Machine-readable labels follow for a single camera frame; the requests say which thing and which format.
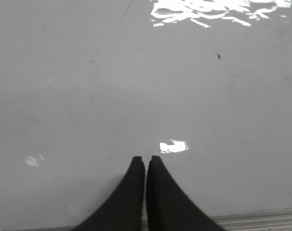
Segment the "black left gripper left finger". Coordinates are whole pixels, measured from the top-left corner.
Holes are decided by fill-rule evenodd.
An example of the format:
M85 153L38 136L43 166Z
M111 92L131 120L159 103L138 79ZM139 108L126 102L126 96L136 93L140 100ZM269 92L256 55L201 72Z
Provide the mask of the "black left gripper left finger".
M105 202L75 231L140 231L145 188L145 165L134 156L129 168Z

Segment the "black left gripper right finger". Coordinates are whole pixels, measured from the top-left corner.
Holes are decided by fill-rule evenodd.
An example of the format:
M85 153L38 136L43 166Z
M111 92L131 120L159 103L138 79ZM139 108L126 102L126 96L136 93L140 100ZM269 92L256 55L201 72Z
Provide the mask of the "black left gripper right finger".
M146 211L150 231L224 230L189 199L159 156L152 156L148 166Z

